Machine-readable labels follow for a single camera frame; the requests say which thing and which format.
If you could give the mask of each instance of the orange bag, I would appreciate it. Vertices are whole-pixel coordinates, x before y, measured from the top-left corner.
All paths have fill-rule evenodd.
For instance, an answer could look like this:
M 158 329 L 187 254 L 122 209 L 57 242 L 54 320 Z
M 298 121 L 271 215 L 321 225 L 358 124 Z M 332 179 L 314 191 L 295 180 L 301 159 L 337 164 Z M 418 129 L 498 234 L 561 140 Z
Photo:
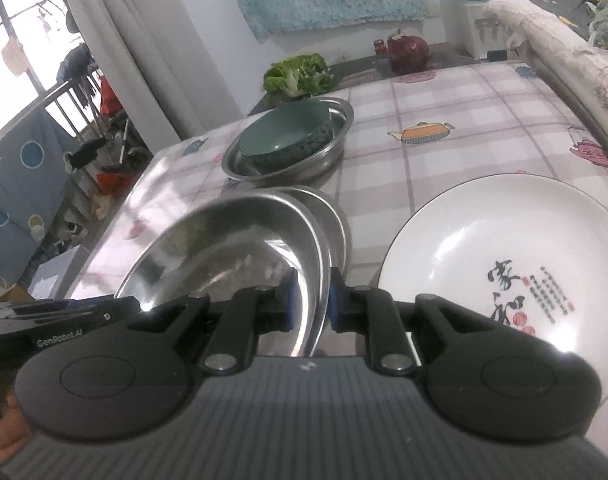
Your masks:
M 124 108 L 104 76 L 101 76 L 100 78 L 100 90 L 102 93 L 102 99 L 100 101 L 100 113 L 102 115 L 112 117 Z

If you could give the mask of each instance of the white wall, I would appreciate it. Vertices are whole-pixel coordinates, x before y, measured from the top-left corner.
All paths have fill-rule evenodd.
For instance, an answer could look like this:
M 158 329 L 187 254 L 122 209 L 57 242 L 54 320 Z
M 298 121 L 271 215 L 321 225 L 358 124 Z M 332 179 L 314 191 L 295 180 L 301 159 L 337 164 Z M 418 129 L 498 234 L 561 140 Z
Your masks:
M 373 53 L 373 41 L 398 27 L 428 43 L 459 44 L 456 0 L 427 0 L 430 16 L 423 22 L 378 23 L 328 30 L 299 31 L 260 43 L 251 32 L 237 0 L 182 0 L 198 34 L 243 112 L 261 98 L 268 66 L 302 52 L 319 52 L 329 63 Z M 446 20 L 438 16 L 448 16 Z

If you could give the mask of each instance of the white curtain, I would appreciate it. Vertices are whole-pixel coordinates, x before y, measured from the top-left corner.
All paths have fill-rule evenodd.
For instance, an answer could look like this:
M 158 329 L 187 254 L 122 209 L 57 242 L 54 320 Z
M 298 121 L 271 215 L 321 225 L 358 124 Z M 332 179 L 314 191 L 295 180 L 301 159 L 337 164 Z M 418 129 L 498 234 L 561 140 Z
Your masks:
M 67 1 L 153 153 L 242 117 L 180 0 Z

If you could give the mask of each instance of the table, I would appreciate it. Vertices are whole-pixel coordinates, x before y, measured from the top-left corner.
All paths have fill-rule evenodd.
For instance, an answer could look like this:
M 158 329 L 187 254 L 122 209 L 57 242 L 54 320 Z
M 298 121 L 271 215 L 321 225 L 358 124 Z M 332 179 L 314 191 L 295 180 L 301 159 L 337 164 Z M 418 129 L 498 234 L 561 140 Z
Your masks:
M 334 197 L 348 216 L 353 236 L 349 285 L 374 280 L 388 246 L 415 211 L 473 178 L 497 173 L 556 178 L 608 209 L 607 157 L 574 113 L 527 67 L 476 64 L 438 70 L 434 76 L 414 83 L 380 81 L 332 94 L 353 105 L 355 121 L 341 163 L 314 185 Z M 100 240 L 72 297 L 111 294 L 146 246 L 175 219 L 221 193 L 248 189 L 228 180 L 220 160 L 229 142 L 260 116 L 158 153 Z M 404 129 L 420 122 L 452 129 L 446 138 L 427 144 L 398 140 Z M 589 438 L 608 453 L 608 399 Z

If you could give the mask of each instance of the stainless steel bowl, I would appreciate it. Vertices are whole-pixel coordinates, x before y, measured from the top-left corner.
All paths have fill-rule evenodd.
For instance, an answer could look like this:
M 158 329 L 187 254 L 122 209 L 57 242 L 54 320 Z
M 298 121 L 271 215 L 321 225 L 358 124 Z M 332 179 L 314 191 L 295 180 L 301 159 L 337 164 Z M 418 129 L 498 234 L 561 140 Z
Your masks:
M 115 295 L 136 297 L 143 310 L 198 292 L 229 300 L 240 288 L 277 285 L 295 267 L 294 329 L 261 336 L 258 353 L 309 356 L 326 316 L 329 254 L 324 232 L 301 202 L 274 191 L 231 193 L 164 231 Z
M 324 174 L 340 158 L 344 151 L 344 140 L 353 124 L 353 107 L 337 97 L 317 97 L 316 100 L 328 104 L 334 137 L 324 148 L 300 162 L 273 173 L 262 173 L 251 159 L 239 151 L 239 136 L 231 143 L 222 158 L 222 170 L 231 179 L 251 182 L 255 186 L 277 186 L 310 182 Z
M 331 266 L 337 267 L 346 278 L 349 269 L 351 229 L 346 215 L 335 201 L 327 194 L 309 186 L 276 187 L 271 191 L 292 196 L 313 213 L 328 240 Z

